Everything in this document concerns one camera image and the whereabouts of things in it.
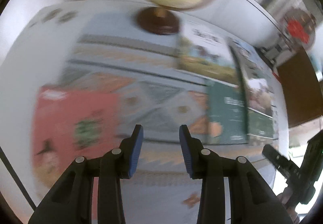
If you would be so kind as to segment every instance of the geometric pattern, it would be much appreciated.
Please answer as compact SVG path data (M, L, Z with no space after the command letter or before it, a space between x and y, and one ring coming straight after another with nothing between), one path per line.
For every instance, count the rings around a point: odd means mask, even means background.
M174 165L184 163L183 154L180 151L153 151L143 150L140 153L141 163L152 163L158 161L159 164L172 162Z
M133 83L134 81L134 79L129 77L98 72L83 76L75 80L70 84L70 86L77 89L88 89L103 93L111 93Z
M206 135L208 133L209 119L206 115L199 117L188 129L192 134Z
M150 66L160 66L164 69L176 68L174 61L166 59L158 59L152 57L146 57L144 55L136 55L131 53L120 52L114 49L106 50L105 48L82 48L78 47L74 50L74 54L80 56L101 56L103 58L122 60L125 62L134 62L148 64Z
M157 172L137 169L131 181L121 179L122 185L144 186L196 186L201 180L193 181L186 172Z
M190 125L198 117L204 115L202 108L196 103L186 91L177 94L163 105L170 118L180 125Z
M90 73L90 71L88 70L67 67L63 71L60 85L61 86L69 85L73 81L79 79L80 77L88 73Z
M195 91L189 91L189 95L196 101L198 104L203 108L203 110L207 110L207 100L208 95L201 93L201 92L195 92Z
M156 104L161 104L169 98L177 95L179 92L183 91L182 88L169 86L165 84L152 83L147 81L139 82L145 92L150 95L151 100Z
M161 108L156 108L140 118L135 119L136 124L141 124L144 129L153 131L176 132L178 126L165 115Z
M126 123L154 108L154 103L138 83L124 87L118 93L120 94L120 115Z

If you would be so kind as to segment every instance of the wooden panel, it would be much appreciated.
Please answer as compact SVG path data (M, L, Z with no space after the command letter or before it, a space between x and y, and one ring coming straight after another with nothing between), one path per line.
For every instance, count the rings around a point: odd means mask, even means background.
M322 93L305 50L301 48L277 69L284 91L289 127L321 116Z

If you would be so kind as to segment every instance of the blue gripper pad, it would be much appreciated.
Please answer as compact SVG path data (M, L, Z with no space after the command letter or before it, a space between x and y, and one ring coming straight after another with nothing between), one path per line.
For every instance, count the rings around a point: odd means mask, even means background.
M188 141L190 141L191 135L188 131L188 128L186 125L180 126L179 131L179 137L180 137L180 147L182 149L183 157L184 157L184 163L186 167L186 172L190 175L192 178L193 176L193 162L192 162L192 156L191 152L188 146Z
M136 172L140 150L143 144L143 127L136 125L131 137L122 140L119 148L123 151L123 161L119 165L120 178L131 178Z

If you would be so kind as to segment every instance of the red object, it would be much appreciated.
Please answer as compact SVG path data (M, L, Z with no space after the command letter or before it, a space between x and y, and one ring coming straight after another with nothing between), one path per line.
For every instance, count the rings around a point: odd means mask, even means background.
M304 31L303 26L297 20L289 20L287 30L291 36L301 39L305 44L309 41L309 35Z
M278 82L282 83L282 82L280 81L279 76L278 76L275 72L273 72L273 75L274 75L274 76L275 76L275 78L278 80Z
M42 87L33 120L32 161L36 178L49 187L53 183L46 180L53 174L62 174L76 157L100 157L118 147L120 140L115 138L118 99L116 93ZM79 134L78 127L83 121L95 121L99 130L96 134L82 135L90 141L80 144L82 130ZM96 219L96 201L97 180L93 192L93 219Z

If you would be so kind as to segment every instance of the black clamp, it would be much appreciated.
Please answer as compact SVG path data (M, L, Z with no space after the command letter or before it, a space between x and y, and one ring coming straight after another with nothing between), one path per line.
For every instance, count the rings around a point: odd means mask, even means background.
M197 224L225 222L224 177L229 179L231 224L292 224L289 214L253 165L243 156L220 157L180 127L180 145L186 170L202 179Z
M143 127L102 157L77 157L48 191L28 224L91 224L93 179L99 177L98 224L124 224L120 179L135 173Z
M322 173L323 130L308 141L301 167L288 160L271 145L265 145L262 154L286 178L286 183L293 190L286 208L296 207L298 203L308 204L315 194L314 183Z

